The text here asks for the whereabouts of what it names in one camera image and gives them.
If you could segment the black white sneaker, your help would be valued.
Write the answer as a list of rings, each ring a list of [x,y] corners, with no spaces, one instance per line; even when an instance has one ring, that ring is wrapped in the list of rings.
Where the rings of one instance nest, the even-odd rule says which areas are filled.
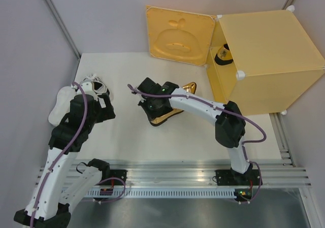
[[[80,85],[86,94],[99,96],[106,93],[110,100],[113,99],[109,88],[96,73],[86,75]]]

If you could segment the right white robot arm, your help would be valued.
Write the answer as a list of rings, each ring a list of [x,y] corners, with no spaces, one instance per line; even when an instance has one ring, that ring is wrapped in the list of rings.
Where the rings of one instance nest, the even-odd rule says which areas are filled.
[[[172,82],[160,85],[146,78],[133,94],[140,95],[138,105],[142,107],[152,126],[160,126],[184,111],[211,123],[215,129],[216,141],[227,148],[231,160],[232,180],[238,185],[245,184],[250,179],[248,170],[251,166],[241,146],[246,123],[237,116],[241,115],[237,104],[210,102],[195,96],[196,89],[197,84],[194,82],[180,87]]]

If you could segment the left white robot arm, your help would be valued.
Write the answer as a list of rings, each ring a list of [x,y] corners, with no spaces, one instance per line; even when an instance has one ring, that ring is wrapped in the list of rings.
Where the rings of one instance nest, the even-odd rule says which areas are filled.
[[[64,180],[95,124],[116,117],[110,92],[99,78],[63,87],[48,121],[54,126],[44,171],[26,208],[14,221],[28,227],[67,227],[73,210],[96,184],[110,182],[109,163],[93,159],[67,190]]]

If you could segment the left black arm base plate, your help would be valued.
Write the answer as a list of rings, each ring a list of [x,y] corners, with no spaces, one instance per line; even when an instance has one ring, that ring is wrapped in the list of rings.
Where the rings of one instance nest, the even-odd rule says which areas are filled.
[[[113,179],[113,177],[119,178],[125,182],[127,180],[127,170],[123,170],[123,169],[111,170],[109,174],[109,178],[110,178],[110,180],[108,181],[109,185],[122,186],[123,185],[122,182],[117,179]]]

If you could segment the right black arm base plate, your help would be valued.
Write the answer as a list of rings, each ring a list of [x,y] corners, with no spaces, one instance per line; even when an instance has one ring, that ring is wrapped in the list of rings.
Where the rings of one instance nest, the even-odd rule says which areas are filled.
[[[244,174],[237,173],[232,169],[216,170],[215,177],[218,186],[258,186],[261,176],[258,170],[248,170]]]

